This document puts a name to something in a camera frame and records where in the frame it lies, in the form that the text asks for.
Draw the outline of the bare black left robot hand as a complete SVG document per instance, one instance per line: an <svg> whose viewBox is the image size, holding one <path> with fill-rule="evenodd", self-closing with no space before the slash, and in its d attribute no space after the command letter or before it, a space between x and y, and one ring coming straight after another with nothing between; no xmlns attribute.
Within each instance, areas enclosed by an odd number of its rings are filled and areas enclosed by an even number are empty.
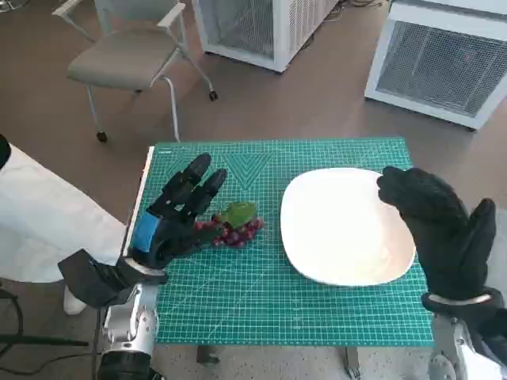
<svg viewBox="0 0 507 380"><path fill-rule="evenodd" d="M211 164L211 155L197 156L175 173L159 197L136 222L129 255L151 269L163 269L178 257L188 256L221 232L215 224L195 227L196 217L210 206L227 178L225 169L202 180Z"/></svg>

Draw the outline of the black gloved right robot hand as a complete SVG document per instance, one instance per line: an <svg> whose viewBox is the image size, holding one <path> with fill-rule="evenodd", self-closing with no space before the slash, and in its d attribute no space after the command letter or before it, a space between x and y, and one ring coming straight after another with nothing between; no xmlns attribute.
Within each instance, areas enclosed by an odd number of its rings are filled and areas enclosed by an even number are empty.
<svg viewBox="0 0 507 380"><path fill-rule="evenodd" d="M455 190L419 168L383 169L378 195L395 207L414 240L430 293L464 301L486 292L487 261L496 236L496 204L469 213Z"/></svg>

